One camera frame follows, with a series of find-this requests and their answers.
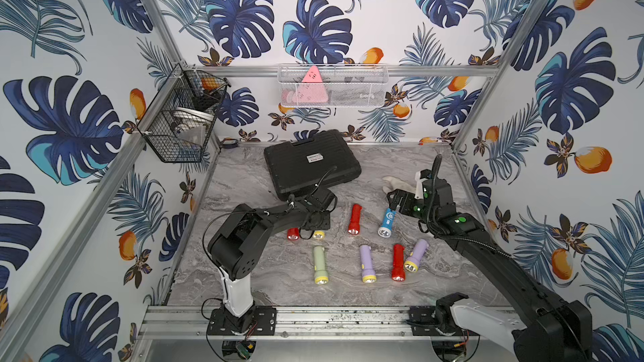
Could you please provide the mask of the blue flashlight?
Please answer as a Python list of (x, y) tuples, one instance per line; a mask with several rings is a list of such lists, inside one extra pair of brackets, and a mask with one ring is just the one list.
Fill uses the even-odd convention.
[(377, 234), (382, 238), (390, 238), (393, 233), (393, 226), (397, 212), (395, 209), (387, 208)]

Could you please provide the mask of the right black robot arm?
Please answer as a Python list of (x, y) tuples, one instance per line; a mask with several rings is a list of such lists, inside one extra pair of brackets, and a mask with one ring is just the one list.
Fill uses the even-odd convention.
[(436, 156), (431, 169), (417, 172), (414, 191), (387, 189), (387, 202), (392, 210), (417, 219), (422, 233), (444, 241), (476, 266), (514, 313), (503, 314), (464, 293), (453, 293), (436, 301), (429, 318), (412, 325), (445, 335), (482, 335), (519, 361), (590, 361), (593, 328), (588, 308), (545, 288), (491, 239), (480, 221), (459, 212), (450, 185), (438, 176), (441, 162)]

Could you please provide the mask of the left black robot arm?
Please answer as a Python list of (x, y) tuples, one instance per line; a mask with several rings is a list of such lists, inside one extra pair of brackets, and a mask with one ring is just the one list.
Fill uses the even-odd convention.
[(330, 214), (337, 205), (337, 197), (324, 182), (335, 171), (336, 167), (331, 167), (308, 193), (299, 197), (290, 194), (281, 205), (252, 208), (239, 204), (211, 221), (223, 223), (211, 239), (202, 238), (201, 245), (221, 274), (221, 305), (227, 318), (246, 326), (253, 316), (251, 273), (272, 236), (294, 229), (315, 237), (316, 232), (330, 229)]

